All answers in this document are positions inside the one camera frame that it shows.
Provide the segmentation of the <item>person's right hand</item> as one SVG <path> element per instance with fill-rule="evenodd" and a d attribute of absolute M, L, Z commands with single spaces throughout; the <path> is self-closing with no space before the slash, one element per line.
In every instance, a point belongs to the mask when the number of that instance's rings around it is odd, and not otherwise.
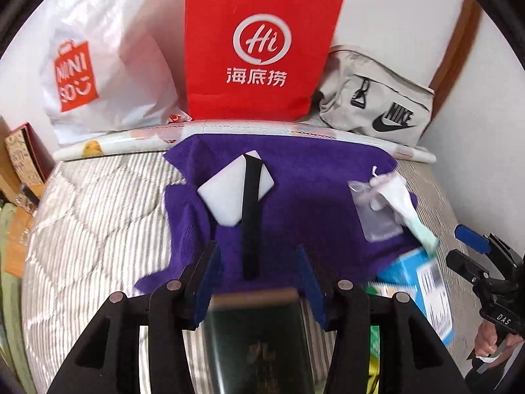
<path fill-rule="evenodd" d="M 514 350 L 523 343 L 520 335 L 507 335 L 505 349 L 500 353 L 500 359 L 508 359 Z M 497 348 L 496 326 L 483 319 L 474 340 L 474 351 L 479 357 L 488 357 L 496 353 Z"/>

